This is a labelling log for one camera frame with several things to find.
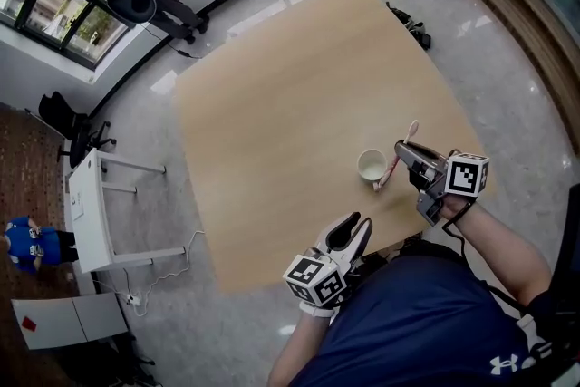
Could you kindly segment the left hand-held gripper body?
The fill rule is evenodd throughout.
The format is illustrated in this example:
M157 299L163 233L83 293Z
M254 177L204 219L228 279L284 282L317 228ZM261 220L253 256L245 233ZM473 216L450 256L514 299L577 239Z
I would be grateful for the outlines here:
M295 297L311 306L325 307L337 301L347 289L346 275L363 254L363 241L349 241L345 247L332 247L327 238L319 239L305 254L297 255L283 274Z

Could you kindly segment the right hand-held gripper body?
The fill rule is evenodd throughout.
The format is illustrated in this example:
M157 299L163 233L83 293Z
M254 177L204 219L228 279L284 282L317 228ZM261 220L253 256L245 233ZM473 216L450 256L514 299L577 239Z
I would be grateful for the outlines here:
M446 158L436 162L435 169L408 168L410 182L419 192L417 210L431 226L440 221L446 195L477 198L488 181L489 158L460 152Z

